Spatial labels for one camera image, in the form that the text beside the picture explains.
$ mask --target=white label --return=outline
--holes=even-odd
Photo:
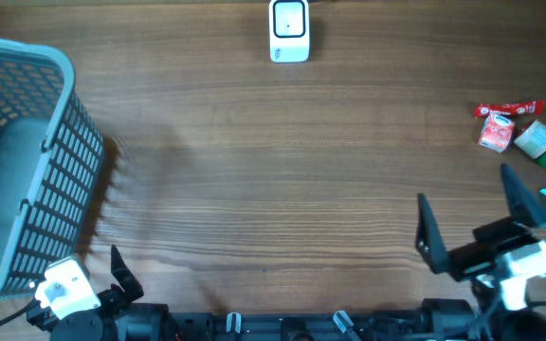
[[[485,147],[487,149],[493,150],[496,153],[501,153],[502,149],[499,148],[499,146],[495,145],[494,143],[490,143],[488,141],[480,141],[480,146]]]
[[[511,125],[511,123],[513,123],[513,121],[511,121],[511,119],[506,118],[506,117],[502,117],[502,116],[499,116],[499,115],[494,116],[494,121],[497,122],[497,124],[502,126],[502,127],[508,127],[508,126]]]
[[[534,121],[515,143],[532,158],[538,158],[546,152],[546,125]]]

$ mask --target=red candy bar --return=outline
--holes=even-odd
[[[533,100],[531,102],[504,105],[480,104],[480,106],[475,109],[475,117],[486,117],[490,114],[503,116],[518,116],[524,114],[540,115],[542,114],[544,107],[544,100]]]
[[[511,142],[511,135],[516,124],[507,117],[491,114],[485,119],[480,135],[480,146],[489,148],[495,152],[502,152]]]

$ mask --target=blue plastic basket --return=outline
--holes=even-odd
[[[63,52],[0,39],[0,298],[74,252],[104,160]]]

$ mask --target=wooden table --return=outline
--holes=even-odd
[[[310,61],[274,64],[266,3],[0,9],[1,37],[68,54],[107,136],[79,245],[97,291],[114,243],[141,301],[173,312],[471,299],[414,251],[416,193],[451,248],[507,214],[502,162],[546,188],[515,148],[478,146],[473,118],[546,99],[546,2],[316,3],[311,23]],[[531,289],[546,299],[546,279]],[[12,336],[46,339],[22,318]]]

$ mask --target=small box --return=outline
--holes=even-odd
[[[299,63],[309,58],[309,3],[307,0],[271,0],[269,53],[275,63]]]
[[[511,136],[516,123],[507,117],[491,114],[483,123],[482,134],[478,144],[495,152],[501,153],[511,143]]]

